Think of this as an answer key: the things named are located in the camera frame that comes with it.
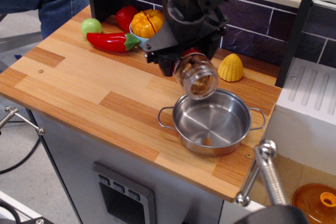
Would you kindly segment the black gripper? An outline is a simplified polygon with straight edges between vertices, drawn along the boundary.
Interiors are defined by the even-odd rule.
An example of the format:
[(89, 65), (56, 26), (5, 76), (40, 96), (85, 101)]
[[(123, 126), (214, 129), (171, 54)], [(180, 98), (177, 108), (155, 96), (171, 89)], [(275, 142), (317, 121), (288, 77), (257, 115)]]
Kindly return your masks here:
[(198, 48), (211, 60), (225, 33), (227, 18), (220, 5), (227, 0), (162, 0), (164, 24), (143, 47), (147, 62), (159, 63), (165, 77), (173, 75), (182, 52)]

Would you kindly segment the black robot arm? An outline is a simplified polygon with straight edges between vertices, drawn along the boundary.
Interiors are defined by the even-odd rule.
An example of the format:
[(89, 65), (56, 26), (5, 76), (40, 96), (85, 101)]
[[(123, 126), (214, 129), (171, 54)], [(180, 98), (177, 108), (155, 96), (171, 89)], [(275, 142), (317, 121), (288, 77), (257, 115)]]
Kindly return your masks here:
[(226, 1), (162, 0), (163, 26), (143, 46), (147, 62), (158, 64), (162, 74), (170, 77), (178, 58), (190, 48), (212, 59), (226, 32), (227, 18), (219, 9)]

